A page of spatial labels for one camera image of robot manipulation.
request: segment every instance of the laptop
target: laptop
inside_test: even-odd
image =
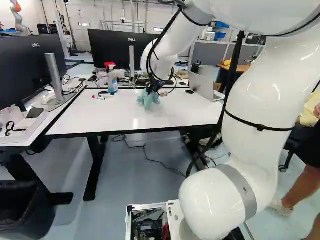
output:
[[[212,78],[198,75],[189,71],[190,89],[211,102],[217,102],[225,99],[225,95],[215,91],[214,80]]]

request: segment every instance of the window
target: window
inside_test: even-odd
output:
[[[160,28],[160,27],[155,27],[155,28],[154,28],[154,31],[155,31],[155,32],[160,32],[160,33],[162,33],[162,32],[164,31],[164,29],[163,29],[163,28]]]
[[[79,22],[79,26],[80,27],[90,27],[90,22],[83,22],[83,23]]]

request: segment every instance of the yellow shirt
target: yellow shirt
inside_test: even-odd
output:
[[[316,90],[312,93],[304,105],[303,112],[299,115],[299,122],[301,125],[307,127],[314,127],[316,123],[319,121],[318,118],[315,117],[314,111],[315,107],[320,103],[320,90]]]

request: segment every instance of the sneaker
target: sneaker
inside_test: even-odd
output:
[[[290,217],[292,213],[294,212],[293,208],[286,208],[284,204],[282,203],[281,199],[273,199],[272,202],[269,205],[269,208],[276,211],[278,214],[280,214],[283,217]]]

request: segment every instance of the dell logo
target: dell logo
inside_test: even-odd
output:
[[[31,43],[31,46],[33,48],[40,48],[40,44],[39,43]]]

